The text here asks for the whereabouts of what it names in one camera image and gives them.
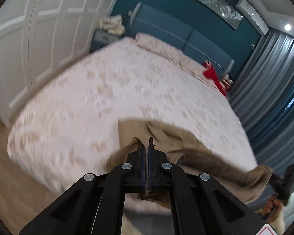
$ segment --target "air conditioner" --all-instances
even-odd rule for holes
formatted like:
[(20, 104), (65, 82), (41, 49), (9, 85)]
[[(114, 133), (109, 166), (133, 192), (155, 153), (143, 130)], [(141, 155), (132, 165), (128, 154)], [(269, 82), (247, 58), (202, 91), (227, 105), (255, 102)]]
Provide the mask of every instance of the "air conditioner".
[(242, 14), (247, 18), (249, 22), (253, 25), (253, 27), (257, 30), (260, 35), (266, 35), (269, 31), (266, 23), (257, 13), (257, 11), (249, 4), (246, 0), (239, 0), (236, 7)]

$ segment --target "white bedsheet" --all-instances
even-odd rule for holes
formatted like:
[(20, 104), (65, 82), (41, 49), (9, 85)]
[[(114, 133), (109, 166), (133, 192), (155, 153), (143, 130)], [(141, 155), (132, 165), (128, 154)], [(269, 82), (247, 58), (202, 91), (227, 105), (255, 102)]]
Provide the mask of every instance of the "white bedsheet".
[(44, 87), (13, 125), (8, 154), (61, 194), (85, 173), (106, 172), (107, 159), (119, 149), (118, 119), (125, 118), (174, 124), (245, 171), (257, 165), (227, 99), (130, 38), (89, 55)]

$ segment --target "blue headboard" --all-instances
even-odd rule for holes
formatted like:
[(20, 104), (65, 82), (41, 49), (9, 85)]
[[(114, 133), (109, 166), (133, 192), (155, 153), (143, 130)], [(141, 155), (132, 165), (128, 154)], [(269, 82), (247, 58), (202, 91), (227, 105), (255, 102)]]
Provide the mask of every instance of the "blue headboard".
[(153, 35), (180, 49), (200, 64), (209, 60), (220, 79), (234, 64), (234, 60), (225, 51), (188, 24), (141, 3), (133, 10), (126, 29), (126, 35), (130, 37), (135, 37), (137, 33)]

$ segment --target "wooden floor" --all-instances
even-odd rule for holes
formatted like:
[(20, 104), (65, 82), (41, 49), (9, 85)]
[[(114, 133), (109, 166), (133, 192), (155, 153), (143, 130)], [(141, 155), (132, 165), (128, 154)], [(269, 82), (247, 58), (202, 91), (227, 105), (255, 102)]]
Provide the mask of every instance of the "wooden floor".
[(0, 122), (0, 218), (17, 235), (56, 197), (9, 159), (8, 133)]

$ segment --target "teal wall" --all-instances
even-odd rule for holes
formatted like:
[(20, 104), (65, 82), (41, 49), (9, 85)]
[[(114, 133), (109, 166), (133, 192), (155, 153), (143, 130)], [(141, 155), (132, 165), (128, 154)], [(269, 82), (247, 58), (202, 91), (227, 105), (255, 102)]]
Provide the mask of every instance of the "teal wall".
[[(225, 0), (235, 8), (239, 0)], [(252, 53), (251, 44), (256, 44), (260, 35), (247, 19), (243, 19), (237, 30), (234, 30), (219, 15), (196, 0), (117, 0), (112, 14), (121, 14), (123, 24), (129, 17), (127, 13), (133, 10), (138, 2), (162, 10), (194, 27), (208, 37), (234, 60), (230, 73), (235, 77)]]

